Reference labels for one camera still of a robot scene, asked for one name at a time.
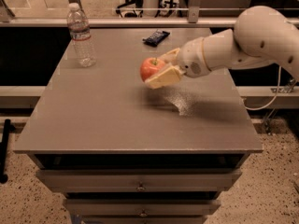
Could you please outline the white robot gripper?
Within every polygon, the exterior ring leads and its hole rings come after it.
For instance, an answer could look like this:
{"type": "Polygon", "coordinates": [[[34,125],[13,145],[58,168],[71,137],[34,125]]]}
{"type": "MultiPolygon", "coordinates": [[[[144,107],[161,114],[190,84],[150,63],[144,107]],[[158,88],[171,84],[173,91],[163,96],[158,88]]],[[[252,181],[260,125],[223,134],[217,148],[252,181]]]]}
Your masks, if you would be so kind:
{"type": "Polygon", "coordinates": [[[208,68],[204,59],[203,37],[187,42],[181,48],[176,48],[159,56],[167,64],[160,71],[145,80],[151,89],[173,85],[181,81],[182,77],[197,78],[206,76],[208,68]]]}

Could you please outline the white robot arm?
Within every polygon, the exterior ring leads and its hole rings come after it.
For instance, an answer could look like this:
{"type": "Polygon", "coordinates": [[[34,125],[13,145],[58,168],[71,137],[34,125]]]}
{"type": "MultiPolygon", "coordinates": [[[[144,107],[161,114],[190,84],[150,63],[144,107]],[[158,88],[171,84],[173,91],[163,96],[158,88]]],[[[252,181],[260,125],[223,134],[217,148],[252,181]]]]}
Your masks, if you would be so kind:
{"type": "Polygon", "coordinates": [[[276,63],[299,80],[299,30],[271,7],[250,7],[232,29],[187,42],[160,57],[165,66],[145,79],[152,89],[222,69],[254,69],[276,63]]]}

